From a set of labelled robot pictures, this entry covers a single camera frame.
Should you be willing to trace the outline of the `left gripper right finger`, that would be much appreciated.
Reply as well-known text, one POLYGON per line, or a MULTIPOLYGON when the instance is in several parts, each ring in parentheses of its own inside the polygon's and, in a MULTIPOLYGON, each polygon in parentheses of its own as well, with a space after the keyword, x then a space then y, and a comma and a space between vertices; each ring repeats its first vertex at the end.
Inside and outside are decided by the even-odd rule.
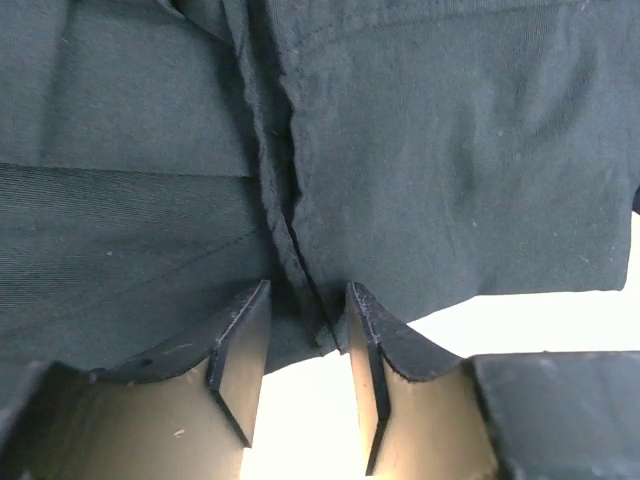
POLYGON ((637 352, 463 358, 354 282, 345 320, 368 477, 638 477, 637 352))

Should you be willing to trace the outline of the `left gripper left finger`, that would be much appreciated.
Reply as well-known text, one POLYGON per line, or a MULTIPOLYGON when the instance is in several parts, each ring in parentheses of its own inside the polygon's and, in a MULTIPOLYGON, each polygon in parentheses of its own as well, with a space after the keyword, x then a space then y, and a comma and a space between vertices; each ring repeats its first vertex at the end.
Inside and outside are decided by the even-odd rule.
POLYGON ((1 363, 5 479, 236 479, 253 441, 271 288, 113 369, 1 363))

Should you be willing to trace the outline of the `black long sleeve shirt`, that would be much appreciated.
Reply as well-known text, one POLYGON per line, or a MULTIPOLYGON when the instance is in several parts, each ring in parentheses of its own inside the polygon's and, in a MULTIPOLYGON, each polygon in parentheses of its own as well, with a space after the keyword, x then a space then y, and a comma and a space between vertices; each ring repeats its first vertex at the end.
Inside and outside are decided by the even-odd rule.
POLYGON ((272 282, 267 367, 406 321, 619 290, 635 1, 5 1, 1 353, 108 367, 272 282))

